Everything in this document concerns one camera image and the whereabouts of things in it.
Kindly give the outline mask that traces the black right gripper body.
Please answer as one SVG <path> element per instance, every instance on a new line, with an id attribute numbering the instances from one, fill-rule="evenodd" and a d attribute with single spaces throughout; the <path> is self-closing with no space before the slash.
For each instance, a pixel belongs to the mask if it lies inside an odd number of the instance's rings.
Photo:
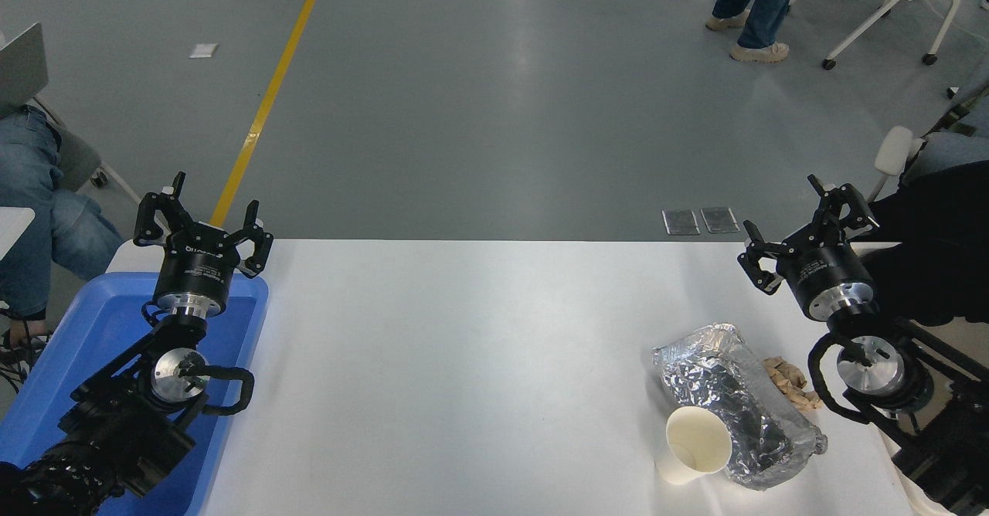
<path id="1" fill-rule="evenodd" d="M 831 317 L 875 303 L 875 280 L 845 235 L 795 236 L 781 247 L 777 273 L 806 317 Z"/>

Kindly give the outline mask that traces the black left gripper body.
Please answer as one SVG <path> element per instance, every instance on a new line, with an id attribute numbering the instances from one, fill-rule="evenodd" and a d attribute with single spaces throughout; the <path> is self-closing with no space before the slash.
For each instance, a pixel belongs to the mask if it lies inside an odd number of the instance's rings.
<path id="1" fill-rule="evenodd" d="M 223 229 L 195 222 L 174 230 L 165 241 L 153 300 L 165 304 L 171 297 L 193 294 L 224 304 L 239 262 L 236 246 L 227 241 Z"/>

